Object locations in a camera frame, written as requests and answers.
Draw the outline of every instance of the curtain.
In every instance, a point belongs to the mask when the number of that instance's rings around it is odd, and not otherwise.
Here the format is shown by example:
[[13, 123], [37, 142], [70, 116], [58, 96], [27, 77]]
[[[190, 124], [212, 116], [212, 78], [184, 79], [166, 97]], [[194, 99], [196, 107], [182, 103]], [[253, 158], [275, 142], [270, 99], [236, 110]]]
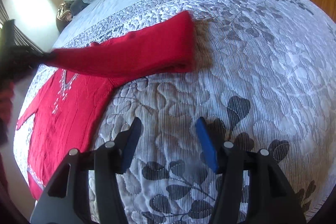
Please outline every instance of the curtain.
[[[7, 20], [9, 20], [8, 14], [2, 0], [0, 0], [0, 23], [3, 24]], [[16, 26], [14, 26], [14, 40], [15, 44], [18, 46], [29, 46], [38, 52], [42, 52], [42, 50], [37, 47], [28, 37], [26, 37]]]

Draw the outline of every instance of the red shirt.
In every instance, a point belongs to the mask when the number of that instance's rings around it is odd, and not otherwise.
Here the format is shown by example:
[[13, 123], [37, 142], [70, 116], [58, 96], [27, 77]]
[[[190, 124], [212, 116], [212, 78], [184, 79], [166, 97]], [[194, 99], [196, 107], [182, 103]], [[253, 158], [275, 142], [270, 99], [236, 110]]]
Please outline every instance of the red shirt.
[[62, 69], [43, 85], [17, 122], [19, 129], [35, 114], [28, 176], [36, 199], [42, 193], [36, 183], [45, 186], [70, 149], [89, 149], [114, 88], [146, 75], [192, 70], [193, 23], [189, 13], [182, 12], [98, 46], [54, 52], [56, 59], [49, 65]]

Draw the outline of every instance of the quilted bedspread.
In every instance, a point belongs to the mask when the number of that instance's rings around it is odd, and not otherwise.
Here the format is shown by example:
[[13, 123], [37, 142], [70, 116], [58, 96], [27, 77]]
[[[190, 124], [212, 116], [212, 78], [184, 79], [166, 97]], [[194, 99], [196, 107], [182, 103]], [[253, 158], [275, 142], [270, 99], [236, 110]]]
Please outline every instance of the quilted bedspread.
[[[102, 42], [183, 10], [196, 25], [195, 71], [119, 88], [93, 140], [98, 148], [135, 117], [142, 120], [131, 167], [117, 176], [128, 221], [208, 223], [221, 176], [204, 163], [194, 127], [200, 116], [245, 150], [268, 149], [309, 220], [336, 183], [336, 27], [309, 0], [140, 0], [64, 47]], [[54, 71], [39, 68], [23, 110]], [[14, 141], [25, 176], [34, 175], [25, 161], [32, 126], [33, 117]], [[88, 184], [92, 219], [99, 221], [93, 171]], [[245, 174], [240, 221], [248, 188]]]

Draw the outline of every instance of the pillow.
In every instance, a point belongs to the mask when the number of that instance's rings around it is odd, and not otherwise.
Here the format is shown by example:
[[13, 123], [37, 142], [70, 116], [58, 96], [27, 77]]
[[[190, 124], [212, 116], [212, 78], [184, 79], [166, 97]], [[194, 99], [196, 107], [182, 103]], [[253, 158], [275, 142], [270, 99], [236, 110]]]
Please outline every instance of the pillow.
[[88, 6], [88, 4], [84, 3], [83, 0], [75, 0], [70, 6], [71, 15], [78, 15], [86, 6]]

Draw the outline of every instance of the red sleeve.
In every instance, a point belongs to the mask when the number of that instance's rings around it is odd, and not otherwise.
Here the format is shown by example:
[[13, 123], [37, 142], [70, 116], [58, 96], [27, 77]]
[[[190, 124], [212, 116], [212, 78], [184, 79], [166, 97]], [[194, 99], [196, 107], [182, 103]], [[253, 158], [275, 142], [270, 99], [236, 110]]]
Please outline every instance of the red sleeve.
[[116, 85], [155, 73], [188, 72], [194, 59], [194, 24], [184, 11], [162, 23], [112, 38], [97, 47], [55, 49], [49, 65], [108, 77]]
[[42, 86], [42, 88], [40, 88], [34, 99], [31, 101], [30, 105], [27, 107], [24, 114], [17, 120], [16, 130], [20, 129], [24, 122], [37, 111], [40, 102], [43, 100], [43, 97], [45, 96], [47, 90], [50, 88], [50, 85], [52, 84], [54, 76], [57, 72], [58, 71], [56, 71], [52, 75], [52, 77], [50, 77], [50, 79]]

